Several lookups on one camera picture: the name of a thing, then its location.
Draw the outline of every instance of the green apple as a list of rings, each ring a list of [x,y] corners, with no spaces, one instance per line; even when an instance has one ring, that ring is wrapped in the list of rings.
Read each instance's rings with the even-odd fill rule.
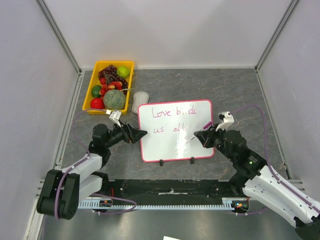
[[[116,73],[118,74],[119,77],[121,78],[126,78],[130,75],[130,69],[125,67],[125,66],[120,66],[118,67]]]

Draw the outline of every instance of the white cable tray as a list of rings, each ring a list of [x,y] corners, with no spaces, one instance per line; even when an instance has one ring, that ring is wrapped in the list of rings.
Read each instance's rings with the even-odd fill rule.
[[[108,198],[85,199],[79,203],[78,209],[105,209],[105,210],[126,210],[132,205],[112,205],[99,206],[100,201],[110,200]],[[221,205],[138,205],[135,209],[139,210],[234,210],[231,207],[231,200],[222,200]]]

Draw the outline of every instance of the floor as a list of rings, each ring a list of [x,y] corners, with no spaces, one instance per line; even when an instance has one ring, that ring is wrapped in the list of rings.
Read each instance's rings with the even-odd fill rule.
[[[92,71],[86,71],[75,115],[82,111]],[[149,103],[209,99],[213,106],[214,121],[218,122],[218,113],[233,111],[247,104],[260,105],[265,114],[267,109],[254,69],[157,69],[136,70],[132,82],[134,92],[149,93]],[[133,94],[129,104],[133,103]],[[237,113],[231,129],[236,129],[246,138],[252,150],[264,156],[263,124],[256,109]],[[121,117],[138,127],[138,116],[131,112]],[[106,115],[82,114],[75,123],[75,132],[79,139],[88,145],[92,129],[96,124],[104,123],[112,127]],[[268,149],[273,167],[287,177],[270,119],[267,118]],[[188,160],[158,163],[145,163],[141,158],[140,143],[121,142],[111,149],[109,162],[100,171],[108,173],[111,179],[230,179],[235,170],[222,154],[207,159],[196,159],[195,164]],[[67,167],[82,158],[85,150],[69,135],[63,156],[62,167]]]

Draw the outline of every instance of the whiteboard frame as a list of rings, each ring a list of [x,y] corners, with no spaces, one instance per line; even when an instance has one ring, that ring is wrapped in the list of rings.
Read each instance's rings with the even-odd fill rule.
[[[160,104],[178,104],[178,103],[190,103],[190,102],[202,102],[202,101],[208,101],[210,103],[210,109],[211,109],[211,122],[214,122],[214,111],[213,111],[213,107],[212,107],[212,102],[209,99],[196,99],[196,100],[186,100],[186,101],[166,101],[166,102],[155,102],[155,103],[146,103],[146,104],[141,104],[138,107],[138,123],[139,123],[139,129],[141,129],[141,124],[140,124],[140,115],[139,115],[139,109],[141,106],[144,105],[160,105]],[[145,161],[144,160],[144,155],[143,155],[143,150],[142,150],[142,139],[140,139],[140,150],[141,150],[141,158],[142,161],[144,161],[145,163],[157,163],[160,162],[160,160],[164,161],[164,162],[169,162],[169,161],[180,161],[180,160],[190,160],[191,158],[174,158],[174,159],[159,159],[159,160],[152,160],[152,161]],[[198,157],[194,157],[194,159],[209,159],[212,158],[215,155],[215,148],[212,148],[212,155],[210,156],[198,156]]]

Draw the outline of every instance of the cantaloupe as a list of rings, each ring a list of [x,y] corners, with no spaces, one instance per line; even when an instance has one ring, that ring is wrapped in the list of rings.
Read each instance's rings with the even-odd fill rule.
[[[126,104],[126,95],[122,91],[113,89],[106,92],[103,97],[103,103],[107,109],[124,109]]]

